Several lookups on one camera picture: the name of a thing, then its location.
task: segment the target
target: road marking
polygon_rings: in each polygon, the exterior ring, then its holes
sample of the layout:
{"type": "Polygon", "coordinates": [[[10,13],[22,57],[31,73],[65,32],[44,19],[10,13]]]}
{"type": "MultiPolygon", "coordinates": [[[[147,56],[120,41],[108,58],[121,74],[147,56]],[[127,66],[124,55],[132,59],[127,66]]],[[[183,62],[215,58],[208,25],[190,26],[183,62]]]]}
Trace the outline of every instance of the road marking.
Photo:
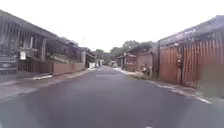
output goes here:
{"type": "Polygon", "coordinates": [[[202,99],[202,98],[200,98],[200,97],[196,97],[196,99],[198,99],[198,100],[200,100],[200,101],[202,101],[202,102],[205,102],[205,103],[207,103],[207,104],[212,104],[212,102],[210,102],[210,101],[208,101],[208,100],[205,100],[205,99],[202,99]]]}

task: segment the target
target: sign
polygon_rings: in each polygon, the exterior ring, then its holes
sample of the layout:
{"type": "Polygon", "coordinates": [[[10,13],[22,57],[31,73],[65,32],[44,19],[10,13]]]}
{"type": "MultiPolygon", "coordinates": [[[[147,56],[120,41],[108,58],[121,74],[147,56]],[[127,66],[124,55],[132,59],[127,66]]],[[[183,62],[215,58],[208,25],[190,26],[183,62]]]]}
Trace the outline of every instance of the sign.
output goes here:
{"type": "Polygon", "coordinates": [[[26,60],[26,52],[24,51],[20,52],[20,60],[26,60]]]}

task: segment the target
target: wooden building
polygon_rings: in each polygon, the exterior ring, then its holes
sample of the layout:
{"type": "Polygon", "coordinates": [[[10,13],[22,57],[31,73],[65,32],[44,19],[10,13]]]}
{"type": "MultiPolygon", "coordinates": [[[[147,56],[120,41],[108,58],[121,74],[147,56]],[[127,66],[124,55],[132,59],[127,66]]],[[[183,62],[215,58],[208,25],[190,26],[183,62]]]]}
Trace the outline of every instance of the wooden building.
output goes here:
{"type": "Polygon", "coordinates": [[[81,52],[71,41],[0,10],[0,80],[71,72],[73,64],[84,68],[81,52]]]}
{"type": "Polygon", "coordinates": [[[158,42],[159,79],[197,88],[204,75],[215,76],[222,70],[224,16],[216,16],[158,42]]]}

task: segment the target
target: asphalt road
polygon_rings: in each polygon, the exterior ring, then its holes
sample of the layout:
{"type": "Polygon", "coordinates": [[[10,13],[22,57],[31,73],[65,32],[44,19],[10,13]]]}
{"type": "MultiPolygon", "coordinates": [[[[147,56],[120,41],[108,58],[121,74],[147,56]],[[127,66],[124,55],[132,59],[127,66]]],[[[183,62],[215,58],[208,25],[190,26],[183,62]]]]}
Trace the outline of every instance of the asphalt road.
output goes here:
{"type": "Polygon", "coordinates": [[[0,128],[221,128],[224,112],[103,67],[0,103],[0,128]]]}

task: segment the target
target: wall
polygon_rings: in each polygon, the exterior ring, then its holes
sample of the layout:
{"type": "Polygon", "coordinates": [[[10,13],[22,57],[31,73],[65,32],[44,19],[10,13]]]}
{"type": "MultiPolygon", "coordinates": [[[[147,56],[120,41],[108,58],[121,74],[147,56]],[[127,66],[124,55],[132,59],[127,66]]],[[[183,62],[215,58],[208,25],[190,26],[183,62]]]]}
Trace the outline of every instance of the wall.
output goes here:
{"type": "Polygon", "coordinates": [[[84,63],[73,63],[66,64],[61,62],[54,62],[53,64],[53,74],[61,75],[66,73],[78,72],[85,69],[84,63]]]}

